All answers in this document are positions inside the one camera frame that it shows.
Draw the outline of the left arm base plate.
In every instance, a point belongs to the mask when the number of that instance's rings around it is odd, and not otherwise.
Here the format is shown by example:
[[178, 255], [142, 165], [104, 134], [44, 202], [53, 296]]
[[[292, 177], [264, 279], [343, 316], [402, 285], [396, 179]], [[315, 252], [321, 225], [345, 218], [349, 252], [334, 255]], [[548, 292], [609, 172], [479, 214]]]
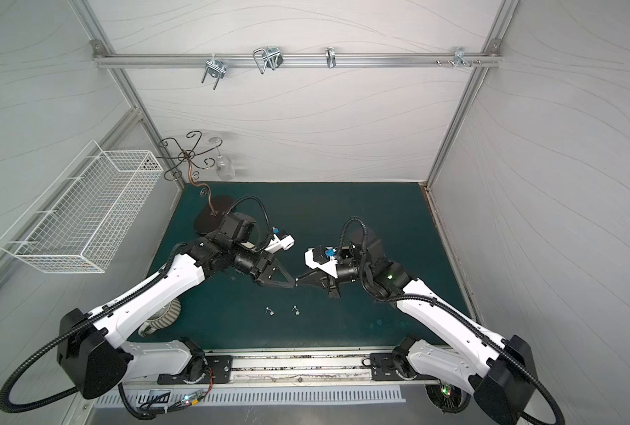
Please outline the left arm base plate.
[[202, 385], [228, 384], [233, 366], [233, 357], [226, 355], [196, 355], [187, 366], [176, 375], [161, 374], [157, 377], [159, 385]]

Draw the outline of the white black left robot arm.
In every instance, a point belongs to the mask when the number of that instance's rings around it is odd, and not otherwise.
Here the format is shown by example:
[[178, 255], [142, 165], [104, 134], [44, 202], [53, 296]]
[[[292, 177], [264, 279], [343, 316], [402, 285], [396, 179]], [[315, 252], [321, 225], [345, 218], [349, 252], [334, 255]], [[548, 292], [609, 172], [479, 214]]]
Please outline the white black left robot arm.
[[[111, 302], [87, 313], [74, 309], [61, 320], [57, 338], [33, 353], [0, 390], [0, 410], [20, 414], [53, 404], [79, 393], [91, 400], [121, 384], [129, 375], [178, 375], [187, 368], [194, 350], [190, 343], [174, 341], [157, 345], [155, 356], [129, 345], [128, 338], [147, 320], [184, 292], [233, 268], [260, 286], [291, 288], [286, 276], [274, 280], [281, 267], [278, 251], [287, 251], [295, 239], [284, 229], [272, 228], [260, 245], [249, 242], [254, 220], [246, 214], [229, 212], [220, 227], [190, 243], [179, 243], [155, 274]], [[73, 385], [47, 398], [15, 403], [11, 393], [31, 366], [51, 351]]]

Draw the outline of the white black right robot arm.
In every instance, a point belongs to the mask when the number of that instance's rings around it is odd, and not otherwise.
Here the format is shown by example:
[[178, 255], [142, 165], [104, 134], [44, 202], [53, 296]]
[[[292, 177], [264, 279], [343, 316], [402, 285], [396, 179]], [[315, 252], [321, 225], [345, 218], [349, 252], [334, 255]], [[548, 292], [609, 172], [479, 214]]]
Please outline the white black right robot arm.
[[344, 283], [358, 283], [375, 301], [409, 315], [447, 345], [442, 349], [423, 339], [405, 338], [393, 350], [401, 379], [432, 376], [445, 388], [460, 390], [498, 424], [541, 423], [527, 412], [534, 394], [540, 394], [554, 423], [566, 421], [559, 403], [539, 379], [524, 339], [504, 338], [458, 311], [401, 263], [390, 260], [371, 230], [361, 229], [336, 247], [310, 248], [304, 262], [309, 272], [299, 277], [299, 283], [330, 292]]

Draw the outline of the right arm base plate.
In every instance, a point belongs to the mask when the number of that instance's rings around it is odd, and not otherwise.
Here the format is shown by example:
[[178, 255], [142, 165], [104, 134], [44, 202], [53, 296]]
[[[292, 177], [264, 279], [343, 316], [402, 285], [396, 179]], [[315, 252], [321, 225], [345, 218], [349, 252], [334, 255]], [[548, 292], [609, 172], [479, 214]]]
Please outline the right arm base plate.
[[401, 375], [396, 369], [390, 352], [373, 352], [362, 360], [362, 366], [371, 371], [373, 382], [440, 382], [438, 378], [431, 375], [415, 374], [411, 377]]

